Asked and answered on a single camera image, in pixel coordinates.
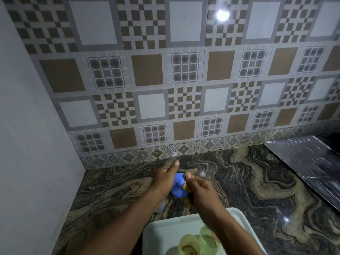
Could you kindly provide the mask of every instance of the kitchen counter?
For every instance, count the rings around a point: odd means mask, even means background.
[[[339,254],[340,216],[264,145],[182,156],[179,172],[211,180],[225,207],[247,217],[268,254]],[[149,186],[158,160],[87,171],[53,254],[74,254]],[[171,195],[150,221],[197,213]],[[139,238],[132,254],[141,254]]]

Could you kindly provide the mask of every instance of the plastic tray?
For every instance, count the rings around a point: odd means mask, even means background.
[[[242,211],[237,208],[227,210],[266,253]],[[178,255],[177,245],[181,237],[185,234],[198,237],[203,225],[198,214],[151,222],[143,231],[143,255]],[[217,254],[226,254],[222,246]]]

